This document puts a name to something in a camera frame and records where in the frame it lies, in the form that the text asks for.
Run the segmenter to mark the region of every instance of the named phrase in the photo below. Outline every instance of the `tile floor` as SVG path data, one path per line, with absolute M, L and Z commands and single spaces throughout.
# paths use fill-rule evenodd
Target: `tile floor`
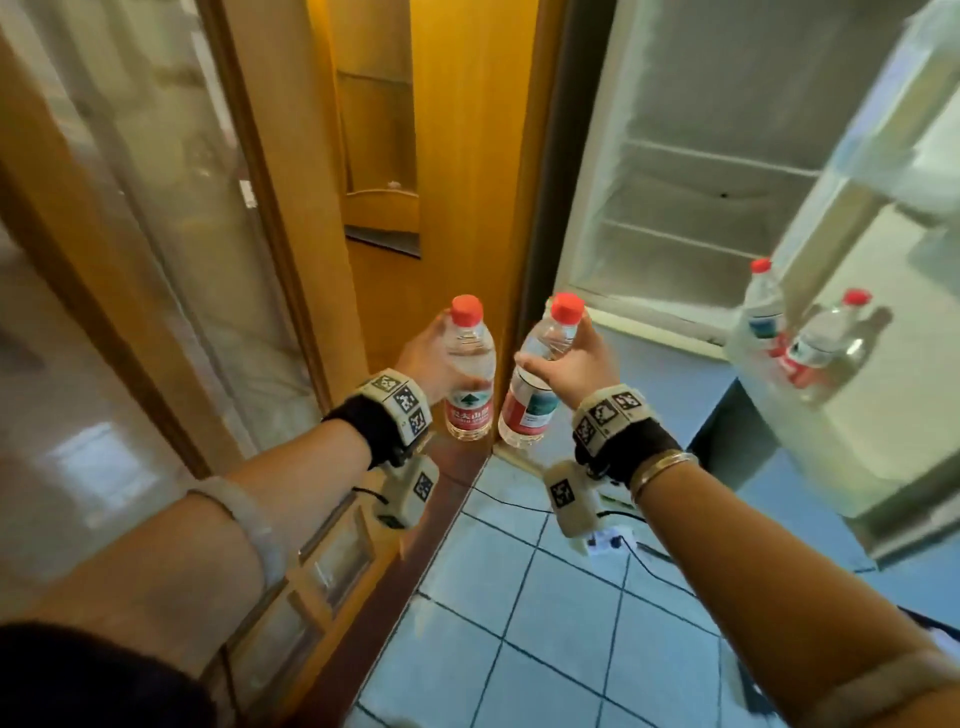
M 652 532 L 636 557 L 591 559 L 538 479 L 494 457 L 476 488 L 525 508 L 470 494 L 347 728 L 777 725 L 745 709 L 735 656 Z

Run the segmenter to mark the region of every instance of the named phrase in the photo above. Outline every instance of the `open refrigerator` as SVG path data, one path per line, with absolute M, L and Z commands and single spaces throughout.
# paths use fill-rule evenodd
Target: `open refrigerator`
M 731 362 L 876 559 L 960 522 L 960 2 L 619 0 L 555 290 Z M 874 293 L 811 402 L 751 347 L 750 262 L 791 324 Z

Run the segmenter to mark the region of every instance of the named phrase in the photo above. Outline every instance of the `water bottle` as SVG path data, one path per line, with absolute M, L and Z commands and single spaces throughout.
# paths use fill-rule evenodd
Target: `water bottle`
M 573 345 L 583 315 L 584 302 L 578 296 L 558 293 L 549 313 L 527 334 L 521 350 L 544 359 L 559 359 Z M 514 448 L 529 448 L 543 437 L 559 403 L 545 381 L 514 367 L 510 391 L 497 423 L 500 437 Z
M 450 304 L 444 346 L 461 372 L 490 383 L 487 389 L 456 391 L 446 398 L 446 429 L 458 440 L 479 440 L 493 425 L 493 374 L 496 350 L 483 323 L 483 304 L 476 296 L 457 296 Z
M 762 257 L 750 264 L 754 272 L 741 316 L 760 347 L 770 356 L 781 356 L 786 349 L 786 304 L 780 281 L 770 268 L 770 258 Z
M 843 351 L 860 309 L 871 298 L 869 291 L 849 288 L 840 303 L 806 322 L 778 359 L 790 383 L 804 389 L 816 378 L 818 370 L 824 369 Z

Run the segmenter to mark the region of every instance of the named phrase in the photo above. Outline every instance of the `elastic band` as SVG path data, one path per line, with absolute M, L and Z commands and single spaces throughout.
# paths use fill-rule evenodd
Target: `elastic band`
M 237 522 L 256 550 L 263 569 L 264 590 L 279 584 L 287 572 L 289 550 L 270 527 L 256 501 L 236 483 L 214 476 L 192 484 L 190 493 L 199 493 L 219 503 Z
M 916 697 L 960 683 L 960 665 L 937 650 L 901 655 L 841 685 L 800 722 L 800 728 L 854 728 Z

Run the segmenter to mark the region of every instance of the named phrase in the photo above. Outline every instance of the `person's right arm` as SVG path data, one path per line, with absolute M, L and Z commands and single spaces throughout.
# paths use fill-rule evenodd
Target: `person's right arm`
M 615 359 L 586 319 L 564 358 L 519 354 L 517 363 L 574 410 L 588 395 L 620 382 Z M 655 476 L 637 506 L 792 723 L 852 679 L 899 656 L 935 649 L 922 629 L 862 580 L 693 463 Z M 960 725 L 960 688 L 928 692 L 869 725 Z

